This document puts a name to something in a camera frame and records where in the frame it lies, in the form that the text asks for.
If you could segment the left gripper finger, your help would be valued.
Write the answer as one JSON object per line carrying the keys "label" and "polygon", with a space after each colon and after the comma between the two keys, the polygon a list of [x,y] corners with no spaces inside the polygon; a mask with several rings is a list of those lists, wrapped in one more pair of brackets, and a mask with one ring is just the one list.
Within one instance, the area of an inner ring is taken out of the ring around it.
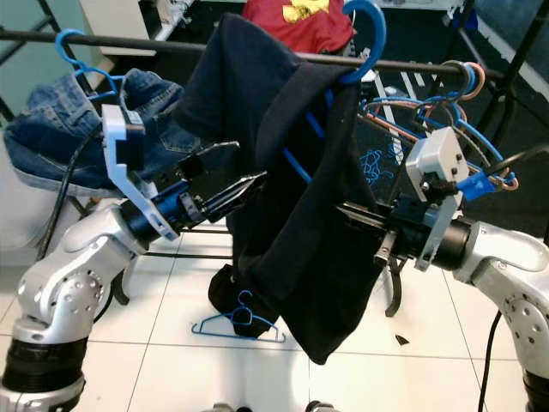
{"label": "left gripper finger", "polygon": [[262,187],[262,182],[266,176],[266,172],[246,175],[232,182],[224,190],[215,193],[208,200],[208,222],[217,222],[222,220],[224,216],[230,215],[246,201],[252,190]]}
{"label": "left gripper finger", "polygon": [[239,142],[212,142],[207,148],[203,148],[196,153],[197,158],[202,164],[227,164],[240,148]]}

